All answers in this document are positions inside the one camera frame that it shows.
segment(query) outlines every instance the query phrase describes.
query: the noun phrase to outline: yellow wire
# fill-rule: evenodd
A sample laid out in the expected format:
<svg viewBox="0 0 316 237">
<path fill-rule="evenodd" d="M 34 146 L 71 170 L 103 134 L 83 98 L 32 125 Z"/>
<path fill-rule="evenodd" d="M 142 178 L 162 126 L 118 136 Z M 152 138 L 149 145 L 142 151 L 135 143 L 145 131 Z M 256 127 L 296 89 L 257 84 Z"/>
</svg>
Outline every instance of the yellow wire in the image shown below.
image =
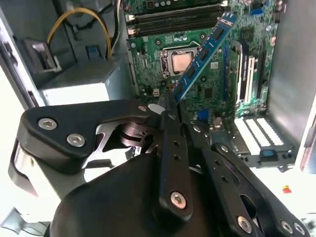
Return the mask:
<svg viewBox="0 0 316 237">
<path fill-rule="evenodd" d="M 97 14 L 95 14 L 93 11 L 84 8 L 84 7 L 76 7 L 74 9 L 68 10 L 66 11 L 64 14 L 62 14 L 58 20 L 55 22 L 54 26 L 51 28 L 48 37 L 47 37 L 47 43 L 49 44 L 51 41 L 51 38 L 53 37 L 55 31 L 57 30 L 57 28 L 60 26 L 60 24 L 63 22 L 63 20 L 65 20 L 68 16 L 70 16 L 71 14 L 74 14 L 76 12 L 83 12 L 86 14 L 89 14 L 91 16 L 93 16 L 94 18 L 96 18 L 98 20 L 98 22 L 101 24 L 102 30 L 104 32 L 106 41 L 107 41 L 107 46 L 108 46 L 108 58 L 111 56 L 112 51 L 111 51 L 111 40 L 110 40 L 110 36 L 109 33 L 107 31 L 107 28 L 105 27 L 105 25 L 103 24 L 103 22 L 101 21 L 101 19 L 98 17 Z"/>
</svg>

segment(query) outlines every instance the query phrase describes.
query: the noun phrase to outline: blue ram module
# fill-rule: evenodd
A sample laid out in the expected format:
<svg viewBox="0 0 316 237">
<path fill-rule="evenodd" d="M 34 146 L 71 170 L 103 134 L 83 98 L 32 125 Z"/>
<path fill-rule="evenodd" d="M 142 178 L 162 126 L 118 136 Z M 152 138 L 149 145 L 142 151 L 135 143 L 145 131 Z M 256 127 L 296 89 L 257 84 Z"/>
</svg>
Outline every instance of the blue ram module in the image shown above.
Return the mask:
<svg viewBox="0 0 316 237">
<path fill-rule="evenodd" d="M 200 73 L 210 62 L 214 53 L 227 38 L 236 21 L 237 17 L 232 13 L 227 12 L 225 12 L 219 19 L 216 26 L 213 28 L 212 33 L 208 36 L 192 62 L 188 65 L 186 71 L 183 73 L 178 84 L 174 87 L 173 95 L 176 102 L 182 100 L 186 95 Z"/>
</svg>

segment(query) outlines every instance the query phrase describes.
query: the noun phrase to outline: motherboard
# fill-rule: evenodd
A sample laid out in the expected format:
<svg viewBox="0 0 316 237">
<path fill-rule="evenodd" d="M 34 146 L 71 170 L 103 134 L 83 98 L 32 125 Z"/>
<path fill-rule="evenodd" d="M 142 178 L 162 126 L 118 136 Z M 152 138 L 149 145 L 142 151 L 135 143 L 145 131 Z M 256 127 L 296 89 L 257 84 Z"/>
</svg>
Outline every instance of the motherboard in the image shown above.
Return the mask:
<svg viewBox="0 0 316 237">
<path fill-rule="evenodd" d="M 224 12 L 238 17 L 187 92 L 191 119 L 229 122 L 267 108 L 280 0 L 127 0 L 132 75 L 140 99 L 172 91 Z"/>
</svg>

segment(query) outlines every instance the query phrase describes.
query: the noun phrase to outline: cpu socket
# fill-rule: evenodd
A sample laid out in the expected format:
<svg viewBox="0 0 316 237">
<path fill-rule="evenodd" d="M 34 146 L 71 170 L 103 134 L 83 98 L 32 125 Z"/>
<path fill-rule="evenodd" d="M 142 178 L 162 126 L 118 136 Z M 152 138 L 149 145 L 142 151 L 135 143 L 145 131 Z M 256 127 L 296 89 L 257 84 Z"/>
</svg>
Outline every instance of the cpu socket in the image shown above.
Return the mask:
<svg viewBox="0 0 316 237">
<path fill-rule="evenodd" d="M 164 78 L 181 75 L 198 51 L 198 47 L 164 48 L 160 51 L 161 71 Z"/>
</svg>

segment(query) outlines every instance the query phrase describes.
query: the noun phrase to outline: silver screw head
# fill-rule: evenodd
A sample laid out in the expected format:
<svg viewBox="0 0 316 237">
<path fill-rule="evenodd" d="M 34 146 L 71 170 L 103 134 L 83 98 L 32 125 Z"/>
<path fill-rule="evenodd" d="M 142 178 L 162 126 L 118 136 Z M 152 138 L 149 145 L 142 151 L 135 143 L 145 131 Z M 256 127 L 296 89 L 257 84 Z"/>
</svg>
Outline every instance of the silver screw head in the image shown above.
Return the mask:
<svg viewBox="0 0 316 237">
<path fill-rule="evenodd" d="M 225 146 L 221 145 L 221 148 L 222 148 L 222 150 L 223 150 L 224 152 L 228 152 L 227 147 L 225 147 Z"/>
<path fill-rule="evenodd" d="M 290 225 L 287 222 L 281 221 L 281 225 L 282 225 L 283 229 L 286 230 L 286 232 L 288 232 L 291 235 L 293 234 L 293 229 L 292 229 L 292 227 L 290 227 Z"/>
<path fill-rule="evenodd" d="M 294 222 L 294 227 L 299 233 L 301 233 L 302 235 L 305 235 L 305 230 L 296 222 Z"/>
<path fill-rule="evenodd" d="M 39 126 L 45 130 L 54 130 L 57 128 L 57 122 L 51 118 L 42 118 L 39 120 Z"/>
<path fill-rule="evenodd" d="M 176 117 L 173 114 L 168 114 L 168 117 L 171 118 L 172 120 L 176 119 Z"/>
<path fill-rule="evenodd" d="M 179 192 L 173 192 L 170 198 L 171 198 L 171 202 L 180 209 L 184 209 L 187 205 L 186 199 Z"/>
<path fill-rule="evenodd" d="M 201 132 L 201 129 L 198 126 L 193 126 L 193 129 L 195 130 L 195 132 Z"/>
<path fill-rule="evenodd" d="M 138 108 L 141 110 L 141 111 L 144 111 L 144 112 L 146 112 L 146 108 L 144 107 L 144 106 L 138 106 Z"/>
<path fill-rule="evenodd" d="M 80 134 L 70 134 L 67 137 L 67 142 L 73 147 L 83 147 L 85 145 L 85 139 Z"/>
<path fill-rule="evenodd" d="M 245 231 L 248 234 L 251 234 L 252 227 L 251 227 L 251 224 L 249 223 L 249 221 L 246 218 L 244 218 L 243 216 L 239 216 L 239 217 L 237 217 L 237 222 L 238 222 L 238 225 L 240 226 L 240 228 L 242 228 L 243 231 Z"/>
</svg>

